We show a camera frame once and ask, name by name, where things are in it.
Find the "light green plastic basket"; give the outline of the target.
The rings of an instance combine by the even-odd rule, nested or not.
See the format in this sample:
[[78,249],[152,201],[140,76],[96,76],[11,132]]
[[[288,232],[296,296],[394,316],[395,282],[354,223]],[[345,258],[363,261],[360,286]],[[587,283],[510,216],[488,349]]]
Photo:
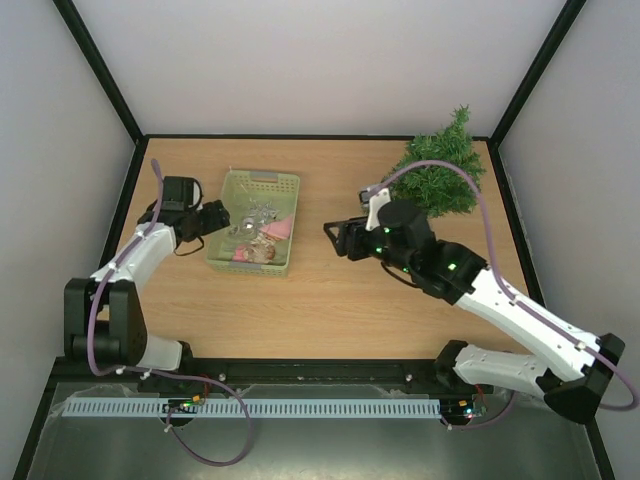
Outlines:
[[219,272],[285,277],[299,190],[294,174],[230,170],[221,192],[230,225],[209,238],[206,262]]

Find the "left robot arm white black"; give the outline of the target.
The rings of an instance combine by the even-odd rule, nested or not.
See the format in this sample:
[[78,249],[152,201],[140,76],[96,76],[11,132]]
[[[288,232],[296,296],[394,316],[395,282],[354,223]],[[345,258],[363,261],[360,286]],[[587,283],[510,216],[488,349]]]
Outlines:
[[177,248],[230,225],[219,200],[205,203],[198,180],[166,176],[161,197],[138,219],[131,238],[88,278],[64,288],[64,354],[99,369],[176,371],[186,344],[148,332],[140,292]]

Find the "small green christmas tree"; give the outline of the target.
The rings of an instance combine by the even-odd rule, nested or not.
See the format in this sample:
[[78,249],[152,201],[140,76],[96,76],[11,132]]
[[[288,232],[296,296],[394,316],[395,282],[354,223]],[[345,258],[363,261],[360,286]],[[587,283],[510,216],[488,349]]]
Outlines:
[[[432,135],[419,134],[408,141],[403,157],[392,167],[396,172],[421,160],[438,160],[463,170],[480,184],[485,174],[480,154],[474,150],[472,135],[467,131],[470,111],[459,106],[451,114],[451,122]],[[469,214],[477,205],[475,193],[453,170],[443,166],[419,167],[403,174],[390,186],[394,199],[414,202],[429,218],[448,214]]]

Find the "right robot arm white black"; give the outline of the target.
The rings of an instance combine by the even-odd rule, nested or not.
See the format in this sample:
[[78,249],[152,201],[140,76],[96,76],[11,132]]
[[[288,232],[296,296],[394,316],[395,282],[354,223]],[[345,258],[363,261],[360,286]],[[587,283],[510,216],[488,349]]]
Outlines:
[[426,215],[407,200],[387,201],[366,217],[328,222],[336,254],[378,259],[408,274],[406,284],[485,319],[527,348],[525,355],[450,341],[437,358],[445,390],[486,384],[542,400],[561,417],[589,423],[624,351],[613,334],[597,336],[560,319],[519,292],[469,248],[439,240]]

